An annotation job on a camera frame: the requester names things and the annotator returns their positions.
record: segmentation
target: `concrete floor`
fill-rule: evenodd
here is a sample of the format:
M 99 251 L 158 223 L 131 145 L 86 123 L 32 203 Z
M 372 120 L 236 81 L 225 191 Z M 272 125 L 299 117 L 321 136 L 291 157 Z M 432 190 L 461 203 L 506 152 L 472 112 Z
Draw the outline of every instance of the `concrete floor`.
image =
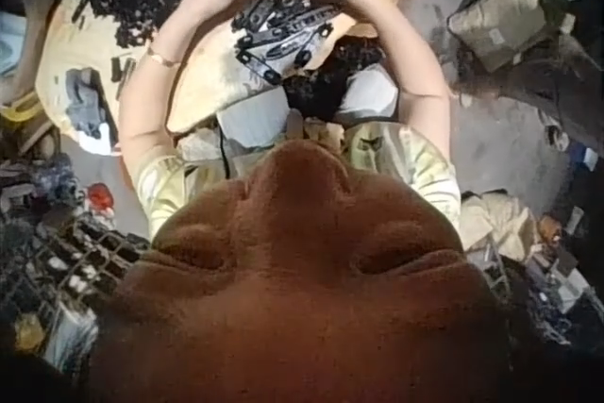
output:
M 453 37 L 446 18 L 462 0 L 401 0 L 399 6 L 430 42 L 450 81 L 457 76 Z M 126 187 L 117 158 L 90 155 L 64 139 L 82 185 L 105 182 L 115 200 L 119 230 L 147 237 L 144 213 L 134 193 Z M 469 108 L 455 105 L 453 162 L 461 190 L 483 193 L 506 189 L 523 199 L 539 215 L 553 203 L 566 176 L 568 157 L 545 143 L 537 110 L 511 99 L 474 100 Z

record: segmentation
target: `another person's arm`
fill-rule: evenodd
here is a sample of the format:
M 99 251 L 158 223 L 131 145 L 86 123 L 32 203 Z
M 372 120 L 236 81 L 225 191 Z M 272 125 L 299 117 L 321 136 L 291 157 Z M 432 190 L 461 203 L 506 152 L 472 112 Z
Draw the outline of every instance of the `another person's arm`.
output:
M 181 62 L 196 29 L 233 0 L 182 0 L 161 27 L 152 51 L 167 62 Z M 145 55 L 120 97 L 119 138 L 124 161 L 132 175 L 141 160 L 155 149 L 173 150 L 166 129 L 170 92 L 178 65 L 163 65 Z
M 401 91 L 407 123 L 450 156 L 449 90 L 436 56 L 391 0 L 346 0 L 376 27 Z

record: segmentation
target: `orange object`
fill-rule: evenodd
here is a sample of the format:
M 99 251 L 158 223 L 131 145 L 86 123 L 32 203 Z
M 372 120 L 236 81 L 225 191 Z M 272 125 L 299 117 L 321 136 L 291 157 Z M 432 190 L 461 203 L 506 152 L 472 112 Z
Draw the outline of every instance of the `orange object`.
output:
M 98 211 L 104 211 L 113 208 L 113 195 L 104 183 L 94 183 L 88 187 L 88 199 L 92 207 Z

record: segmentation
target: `gold bracelet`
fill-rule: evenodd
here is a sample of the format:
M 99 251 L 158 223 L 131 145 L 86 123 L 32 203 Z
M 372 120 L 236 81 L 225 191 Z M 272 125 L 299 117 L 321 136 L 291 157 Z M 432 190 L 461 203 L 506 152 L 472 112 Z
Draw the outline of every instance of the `gold bracelet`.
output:
M 155 52 L 151 47 L 147 47 L 147 56 L 151 58 L 153 61 L 159 63 L 161 66 L 165 66 L 166 68 L 177 68 L 182 64 L 182 61 L 170 61 L 165 59 L 160 54 Z

